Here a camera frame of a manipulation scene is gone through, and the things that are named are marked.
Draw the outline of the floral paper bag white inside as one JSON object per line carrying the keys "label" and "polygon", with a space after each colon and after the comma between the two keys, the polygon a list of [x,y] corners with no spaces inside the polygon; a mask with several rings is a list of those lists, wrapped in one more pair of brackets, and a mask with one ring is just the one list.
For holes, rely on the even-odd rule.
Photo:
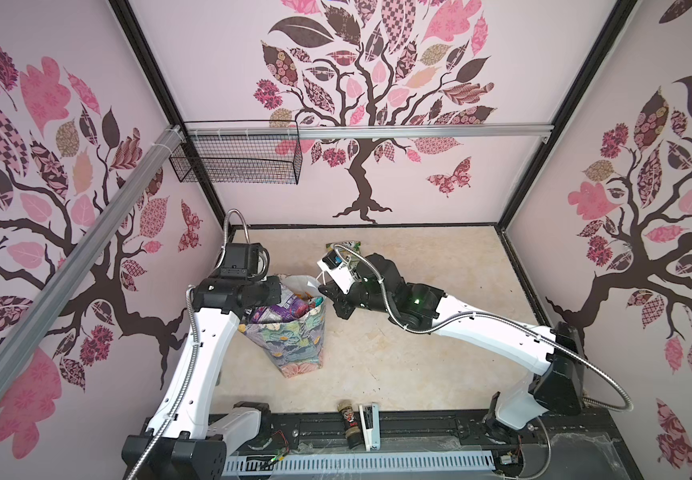
{"label": "floral paper bag white inside", "polygon": [[288,323],[251,324],[255,308],[242,320],[239,331],[261,347],[284,377],[292,378],[323,367],[326,303],[318,290],[321,283],[314,277],[281,276],[280,281],[282,286],[312,297],[308,314]]}

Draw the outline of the purple candy bag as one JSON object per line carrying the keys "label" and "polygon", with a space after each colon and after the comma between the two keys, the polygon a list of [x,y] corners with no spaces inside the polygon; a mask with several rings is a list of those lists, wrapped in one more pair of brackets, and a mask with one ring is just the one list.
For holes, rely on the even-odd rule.
{"label": "purple candy bag", "polygon": [[296,293],[286,286],[281,289],[281,301],[275,305],[257,307],[250,316],[251,324],[288,323],[299,320],[311,309],[312,297]]}

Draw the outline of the green yellow candy bag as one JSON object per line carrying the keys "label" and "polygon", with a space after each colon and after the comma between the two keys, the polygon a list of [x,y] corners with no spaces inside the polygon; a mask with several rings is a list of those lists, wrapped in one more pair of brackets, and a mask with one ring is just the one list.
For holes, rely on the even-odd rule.
{"label": "green yellow candy bag", "polygon": [[362,243],[358,240],[344,240],[337,242],[330,242],[326,244],[326,251],[334,251],[334,246],[338,245],[337,251],[344,258],[354,258],[355,254],[360,255],[362,253],[361,247]]}

